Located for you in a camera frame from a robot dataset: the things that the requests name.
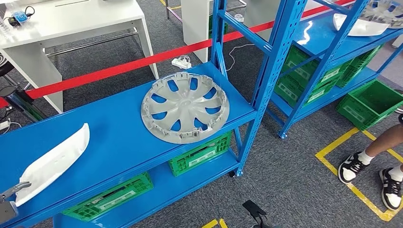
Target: shelf board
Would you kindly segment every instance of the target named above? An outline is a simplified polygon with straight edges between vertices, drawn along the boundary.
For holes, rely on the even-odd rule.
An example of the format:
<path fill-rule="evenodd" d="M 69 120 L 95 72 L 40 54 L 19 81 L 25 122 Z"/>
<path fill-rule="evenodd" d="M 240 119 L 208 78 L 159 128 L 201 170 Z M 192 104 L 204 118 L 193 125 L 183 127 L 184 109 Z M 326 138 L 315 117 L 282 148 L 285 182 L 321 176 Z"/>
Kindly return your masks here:
<path fill-rule="evenodd" d="M 328 94 L 324 95 L 323 97 L 313 101 L 312 103 L 304 106 L 297 114 L 296 121 L 306 117 L 308 114 L 313 113 L 316 110 L 330 104 L 331 102 L 337 100 L 338 98 L 344 96 L 348 92 L 358 88 L 362 84 L 369 82 L 375 79 L 378 74 L 369 69 L 364 68 L 357 76 L 355 76 L 344 88 L 340 88 L 338 86 L 334 86 Z M 291 115 L 293 108 L 284 101 L 280 96 L 273 92 L 270 100 L 287 116 Z"/>
<path fill-rule="evenodd" d="M 0 166 L 0 172 L 7 173 L 0 181 L 1 191 L 18 183 L 28 165 L 83 123 L 88 123 L 91 132 L 82 156 L 54 183 L 20 206 L 17 218 L 0 227 L 32 226 L 255 118 L 257 112 L 213 64 L 208 62 L 188 71 L 212 77 L 230 102 L 226 124 L 205 140 L 173 144 L 146 129 L 140 107 L 153 81 L 0 136 L 3 161 L 15 161 Z M 21 141 L 25 146 L 18 146 Z"/>
<path fill-rule="evenodd" d="M 337 33 L 335 26 L 333 25 L 334 13 L 335 11 L 331 11 L 300 22 L 294 33 L 293 44 L 311 56 L 317 55 L 323 50 L 329 48 Z M 329 68 L 342 64 L 399 36 L 400 34 L 403 34 L 403 29 L 387 29 L 379 36 L 347 36 L 339 51 L 336 52 L 334 60 Z"/>
<path fill-rule="evenodd" d="M 154 188 L 90 222 L 58 214 L 53 217 L 55 228 L 122 228 L 128 227 L 178 199 L 188 195 L 238 166 L 232 151 L 174 177 L 167 162 L 149 170 Z"/>

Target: white power adapter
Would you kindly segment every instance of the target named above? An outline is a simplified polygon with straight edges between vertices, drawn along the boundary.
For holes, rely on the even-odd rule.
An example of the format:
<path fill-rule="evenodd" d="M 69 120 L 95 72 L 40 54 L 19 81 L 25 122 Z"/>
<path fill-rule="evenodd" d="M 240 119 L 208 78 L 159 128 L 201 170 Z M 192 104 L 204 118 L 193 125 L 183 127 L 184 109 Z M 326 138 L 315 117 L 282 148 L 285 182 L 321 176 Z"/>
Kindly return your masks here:
<path fill-rule="evenodd" d="M 9 120 L 0 123 L 0 131 L 3 130 L 3 129 L 6 129 L 8 127 L 10 127 L 10 121 Z"/>
<path fill-rule="evenodd" d="M 174 58 L 171 64 L 175 67 L 179 67 L 180 69 L 189 69 L 192 67 L 189 56 L 180 56 L 179 58 Z"/>

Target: person's leg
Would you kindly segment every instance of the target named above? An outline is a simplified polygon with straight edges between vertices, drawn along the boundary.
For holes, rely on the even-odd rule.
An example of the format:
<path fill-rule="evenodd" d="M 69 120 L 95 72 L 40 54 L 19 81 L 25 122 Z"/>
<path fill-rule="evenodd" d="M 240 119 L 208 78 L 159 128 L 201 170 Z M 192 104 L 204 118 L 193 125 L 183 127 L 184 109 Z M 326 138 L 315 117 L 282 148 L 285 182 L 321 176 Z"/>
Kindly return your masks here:
<path fill-rule="evenodd" d="M 403 180 L 403 165 L 381 170 L 379 176 L 384 184 L 381 194 L 384 205 L 390 210 L 399 209 L 402 202 L 400 185 Z"/>
<path fill-rule="evenodd" d="M 403 125 L 398 124 L 382 133 L 364 151 L 348 156 L 338 168 L 340 181 L 350 183 L 375 156 L 401 143 L 403 143 Z M 400 185 L 403 181 L 403 165 L 381 170 L 379 175 L 384 184 L 382 200 L 385 206 L 390 210 L 397 210 L 402 201 Z"/>
<path fill-rule="evenodd" d="M 403 143 L 403 125 L 395 125 L 382 133 L 368 148 L 350 155 L 338 168 L 338 176 L 344 184 L 350 183 L 371 160 L 383 151 Z"/>
<path fill-rule="evenodd" d="M 398 124 L 382 133 L 381 136 L 366 148 L 365 153 L 370 157 L 375 157 L 381 152 L 401 143 L 403 143 L 403 125 Z"/>

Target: blue metal shelf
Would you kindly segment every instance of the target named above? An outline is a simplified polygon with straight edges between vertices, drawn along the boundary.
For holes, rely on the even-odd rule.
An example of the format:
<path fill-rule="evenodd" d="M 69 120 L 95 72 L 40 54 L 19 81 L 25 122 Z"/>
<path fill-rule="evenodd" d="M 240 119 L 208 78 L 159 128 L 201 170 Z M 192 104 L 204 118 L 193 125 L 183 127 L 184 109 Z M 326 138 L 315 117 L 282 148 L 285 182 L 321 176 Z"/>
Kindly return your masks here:
<path fill-rule="evenodd" d="M 53 217 L 54 227 L 99 228 L 96 225 L 99 223 L 108 228 L 128 227 L 234 170 L 238 165 L 234 153 L 228 151 L 178 177 L 174 177 L 168 163 L 165 162 L 148 171 L 154 184 L 151 191 L 124 203 L 91 222 L 82 222 L 58 214 Z"/>
<path fill-rule="evenodd" d="M 243 167 L 265 113 L 275 82 L 284 64 L 306 0 L 282 0 L 269 42 L 225 13 L 226 0 L 215 0 L 211 60 L 189 72 L 212 77 L 226 93 L 230 115 L 213 136 L 192 144 L 178 145 L 154 137 L 141 120 L 141 103 L 153 82 L 76 108 L 0 136 L 4 162 L 0 190 L 17 183 L 25 168 L 70 136 L 83 123 L 90 127 L 89 145 L 83 155 L 54 183 L 19 207 L 19 216 L 2 227 L 30 227 L 57 215 L 86 199 L 104 192 L 131 177 L 149 171 L 154 189 L 95 219 L 83 223 L 70 217 L 55 216 L 55 227 L 127 227 L 157 210 L 202 187 L 223 174 L 243 174 Z M 228 81 L 222 53 L 224 21 L 233 25 L 265 53 L 252 100 L 247 102 Z M 243 138 L 238 127 L 249 123 Z M 166 161 L 234 130 L 237 157 L 229 151 L 186 174 L 174 178 Z M 16 145 L 30 146 L 29 151 Z"/>
<path fill-rule="evenodd" d="M 17 219 L 0 227 L 16 222 L 33 225 L 24 221 L 31 221 L 31 217 L 38 219 L 36 222 L 49 218 L 117 185 L 120 180 L 129 179 L 255 118 L 257 112 L 212 63 L 196 66 L 189 72 L 208 74 L 226 92 L 230 102 L 226 124 L 200 142 L 184 145 L 168 143 L 146 129 L 140 107 L 153 82 L 0 136 L 3 151 L 13 151 L 2 155 L 4 161 L 20 158 L 17 167 L 14 162 L 5 162 L 1 166 L 4 173 L 16 169 L 7 172 L 0 181 L 0 189 L 7 189 L 16 184 L 29 164 L 78 130 L 83 123 L 89 124 L 91 132 L 90 143 L 80 159 L 43 192 L 19 207 L 20 216 Z M 106 112 L 105 107 L 110 107 L 110 111 Z M 24 147 L 15 146 L 20 144 L 21 139 L 30 145 L 29 152 Z"/>
<path fill-rule="evenodd" d="M 335 13 L 337 12 L 331 11 L 302 21 L 295 31 L 293 44 L 299 49 L 305 51 L 310 56 L 318 55 L 329 48 L 337 34 L 335 26 L 333 25 L 333 14 Z M 337 65 L 340 65 L 366 51 L 384 44 L 385 42 L 401 34 L 403 34 L 403 29 L 389 28 L 379 36 L 347 36 L 342 44 L 343 48 L 340 48 L 335 53 L 332 63 L 326 66 L 326 69 L 331 69 Z"/>
<path fill-rule="evenodd" d="M 362 84 L 375 79 L 403 48 L 403 46 L 398 48 L 395 53 L 393 53 L 392 56 L 378 69 L 377 72 L 365 68 L 346 87 L 339 88 L 335 86 L 328 94 L 309 103 L 308 105 L 304 105 L 321 76 L 327 70 L 345 63 L 346 61 L 403 34 L 403 29 L 387 29 L 379 36 L 350 37 L 348 36 L 348 33 L 361 15 L 362 10 L 367 5 L 369 0 L 356 0 L 349 9 L 337 6 L 334 3 L 326 0 L 315 1 L 329 6 L 337 11 L 341 11 L 345 13 L 347 17 L 339 31 L 336 31 L 333 25 L 333 15 L 336 13 L 336 11 L 331 11 L 329 13 L 307 19 L 301 22 L 296 28 L 292 44 L 311 56 L 311 58 L 301 63 L 301 65 L 313 59 L 318 60 L 319 63 L 294 107 L 290 107 L 277 94 L 272 95 L 270 98 L 277 108 L 286 115 L 285 120 L 282 120 L 275 113 L 269 109 L 266 109 L 268 114 L 271 115 L 282 126 L 278 133 L 282 139 L 287 137 L 288 129 L 295 122 L 317 111 L 332 101 L 335 101 Z"/>
<path fill-rule="evenodd" d="M 360 74 L 355 76 L 344 88 L 333 87 L 332 90 L 323 97 L 317 99 L 315 102 L 312 102 L 304 107 L 298 112 L 298 116 L 296 117 L 296 121 L 301 120 L 302 118 L 308 116 L 309 114 L 321 109 L 322 107 L 328 105 L 329 103 L 341 98 L 348 92 L 358 88 L 359 86 L 375 79 L 378 76 L 378 73 L 375 71 L 364 68 Z M 283 98 L 279 97 L 276 93 L 273 93 L 270 99 L 277 107 L 282 107 L 281 111 L 286 115 L 290 116 L 293 108 L 283 100 Z"/>

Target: yellow floor tape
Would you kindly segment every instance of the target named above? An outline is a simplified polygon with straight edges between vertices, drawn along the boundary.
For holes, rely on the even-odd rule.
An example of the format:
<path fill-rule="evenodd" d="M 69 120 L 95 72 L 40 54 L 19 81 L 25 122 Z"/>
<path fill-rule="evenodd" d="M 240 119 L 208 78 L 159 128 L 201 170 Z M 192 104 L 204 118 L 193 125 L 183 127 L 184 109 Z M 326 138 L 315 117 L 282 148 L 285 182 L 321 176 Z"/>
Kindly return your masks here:
<path fill-rule="evenodd" d="M 202 228 L 214 228 L 218 224 L 220 224 L 221 228 L 228 228 L 227 224 L 225 224 L 225 222 L 222 218 L 218 222 L 217 222 L 217 220 L 214 219 L 213 221 L 204 225 Z"/>
<path fill-rule="evenodd" d="M 165 1 L 164 0 L 160 0 L 160 2 L 164 5 L 164 6 L 166 6 L 166 4 L 165 4 Z M 180 9 L 180 8 L 182 8 L 182 6 L 176 6 L 176 7 L 170 7 L 171 9 L 173 9 L 173 10 L 176 10 L 176 9 Z"/>
<path fill-rule="evenodd" d="M 353 128 L 350 131 L 348 131 L 347 133 L 345 133 L 344 135 L 342 135 L 340 138 L 336 139 L 334 142 L 332 142 L 331 144 L 329 144 L 327 147 L 325 147 L 323 150 L 319 151 L 317 154 L 315 154 L 315 156 L 319 159 L 319 161 L 321 161 L 326 167 L 328 167 L 330 169 L 330 171 L 337 176 L 337 169 L 336 167 L 334 167 L 332 164 L 330 164 L 330 162 L 328 162 L 325 159 L 325 156 L 330 153 L 332 150 L 334 150 L 337 146 L 339 146 L 340 144 L 344 143 L 345 141 L 347 141 L 351 136 L 353 136 L 354 134 L 358 133 L 359 130 L 357 128 Z M 370 138 L 371 140 L 375 140 L 376 137 L 373 136 L 371 133 L 369 133 L 368 131 L 363 131 L 363 134 L 365 134 L 368 138 Z M 403 158 L 396 153 L 394 150 L 389 149 L 387 150 L 393 157 L 395 157 L 396 159 L 398 159 L 400 162 L 403 163 Z M 380 209 L 378 209 L 360 190 L 358 190 L 358 188 L 356 188 L 353 184 L 349 183 L 346 185 L 356 196 L 358 196 L 362 202 L 364 202 L 369 209 L 371 209 L 375 214 L 377 214 L 379 216 L 379 218 L 381 218 L 383 221 L 390 221 L 393 216 L 395 216 L 402 208 L 403 208 L 403 204 L 400 205 L 400 208 L 398 210 L 392 211 L 392 210 L 386 210 L 385 212 L 382 212 Z"/>

